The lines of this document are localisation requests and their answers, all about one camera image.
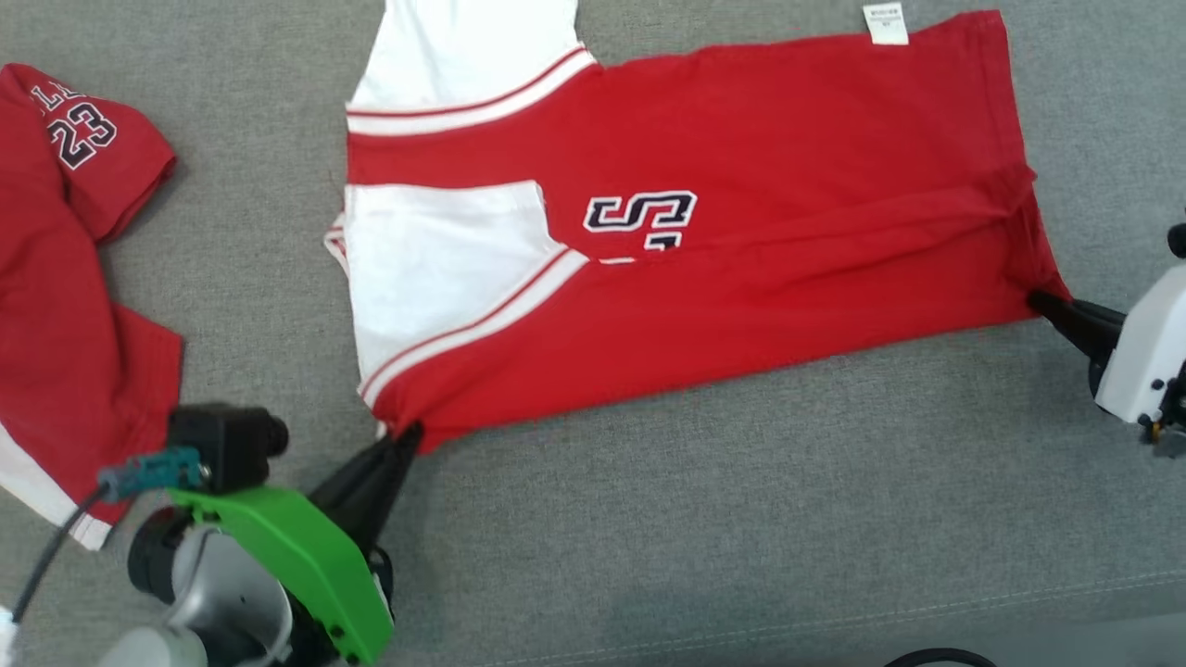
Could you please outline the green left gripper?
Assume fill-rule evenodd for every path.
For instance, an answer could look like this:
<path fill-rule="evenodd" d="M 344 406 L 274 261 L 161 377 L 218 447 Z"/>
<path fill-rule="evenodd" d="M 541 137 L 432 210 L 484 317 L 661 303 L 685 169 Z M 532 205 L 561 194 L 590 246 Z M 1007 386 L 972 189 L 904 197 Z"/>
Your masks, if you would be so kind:
<path fill-rule="evenodd" d="M 391 641 L 394 622 L 361 550 L 377 545 L 421 442 L 422 423 L 381 436 L 310 498 L 270 485 L 221 497 L 172 489 L 170 496 L 225 529 L 323 622 L 347 663 L 372 666 Z"/>

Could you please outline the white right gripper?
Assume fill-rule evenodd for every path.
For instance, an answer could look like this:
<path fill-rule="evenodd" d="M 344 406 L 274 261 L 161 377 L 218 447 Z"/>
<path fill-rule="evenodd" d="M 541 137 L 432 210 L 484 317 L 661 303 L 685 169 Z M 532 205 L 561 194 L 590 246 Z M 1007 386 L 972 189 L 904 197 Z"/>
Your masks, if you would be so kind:
<path fill-rule="evenodd" d="M 1101 409 L 1123 423 L 1156 423 L 1171 409 L 1185 358 L 1185 267 L 1166 271 L 1128 315 L 1042 290 L 1027 304 L 1086 358 L 1107 364 L 1093 394 Z"/>

